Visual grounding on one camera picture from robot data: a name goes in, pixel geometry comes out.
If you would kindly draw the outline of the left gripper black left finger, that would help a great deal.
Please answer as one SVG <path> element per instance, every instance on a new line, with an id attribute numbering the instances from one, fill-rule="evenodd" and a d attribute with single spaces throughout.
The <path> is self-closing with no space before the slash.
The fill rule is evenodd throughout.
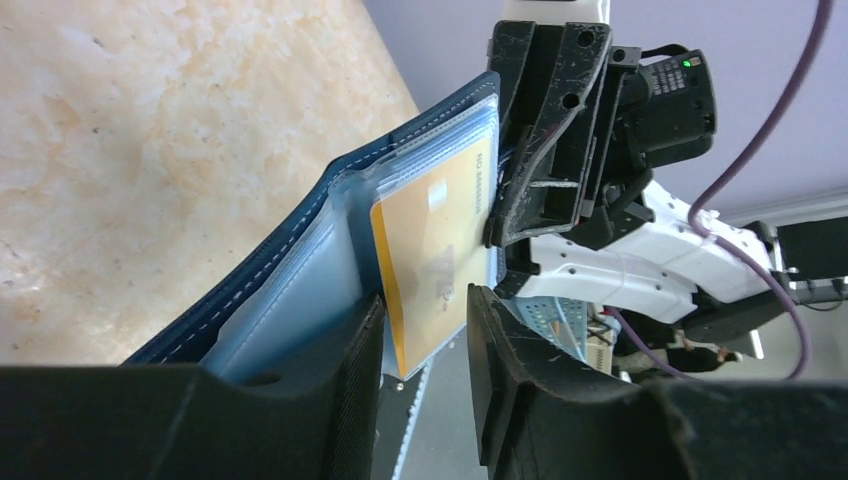
<path id="1" fill-rule="evenodd" d="M 383 324 L 373 295 L 274 367 L 5 367 L 5 479 L 366 479 Z"/>

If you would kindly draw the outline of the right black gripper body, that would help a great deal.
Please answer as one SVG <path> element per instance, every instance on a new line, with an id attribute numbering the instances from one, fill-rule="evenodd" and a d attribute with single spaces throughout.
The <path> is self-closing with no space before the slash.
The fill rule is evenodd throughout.
<path id="1" fill-rule="evenodd" d="M 715 130 L 711 76 L 699 51 L 611 47 L 578 222 L 554 234 L 601 250 L 651 221 L 642 195 L 654 169 L 703 155 Z M 541 270 L 531 238 L 504 247 L 507 297 Z"/>

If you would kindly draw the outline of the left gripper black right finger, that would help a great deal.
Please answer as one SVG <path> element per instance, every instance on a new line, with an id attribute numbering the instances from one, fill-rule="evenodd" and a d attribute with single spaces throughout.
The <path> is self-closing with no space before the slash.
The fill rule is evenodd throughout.
<path id="1" fill-rule="evenodd" d="M 847 387 L 601 373 L 467 290 L 478 456 L 492 479 L 843 479 Z"/>

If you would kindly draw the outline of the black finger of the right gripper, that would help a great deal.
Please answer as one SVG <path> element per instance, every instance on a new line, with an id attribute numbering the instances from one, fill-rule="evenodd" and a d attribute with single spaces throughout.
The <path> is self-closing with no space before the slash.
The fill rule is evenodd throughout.
<path id="1" fill-rule="evenodd" d="M 510 151 L 484 230 L 488 246 L 564 233 L 578 222 L 612 32 L 536 23 L 502 149 Z"/>
<path id="2" fill-rule="evenodd" d="M 500 142 L 509 129 L 509 115 L 527 62 L 536 23 L 501 20 L 493 29 L 488 47 L 488 69 L 500 77 L 499 120 Z"/>

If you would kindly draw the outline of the blue leather card holder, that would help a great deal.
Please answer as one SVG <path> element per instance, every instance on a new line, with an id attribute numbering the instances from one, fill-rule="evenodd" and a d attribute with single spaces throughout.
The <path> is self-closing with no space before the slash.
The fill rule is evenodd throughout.
<path id="1" fill-rule="evenodd" d="M 301 203 L 231 273 L 132 354 L 133 365 L 195 363 L 236 383 L 327 334 L 371 293 L 384 296 L 369 213 L 415 175 L 427 147 L 499 133 L 500 79 L 486 72 L 383 137 L 333 160 Z M 381 372 L 389 373 L 383 327 Z"/>

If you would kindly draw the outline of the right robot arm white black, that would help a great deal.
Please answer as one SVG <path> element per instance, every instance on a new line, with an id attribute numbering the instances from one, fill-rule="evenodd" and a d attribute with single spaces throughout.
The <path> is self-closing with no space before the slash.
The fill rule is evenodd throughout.
<path id="1" fill-rule="evenodd" d="M 484 237 L 506 256 L 500 296 L 711 328 L 799 301 L 764 224 L 692 213 L 655 180 L 712 147 L 717 109 L 700 50 L 617 46 L 604 23 L 503 20 L 488 56 L 503 160 Z"/>

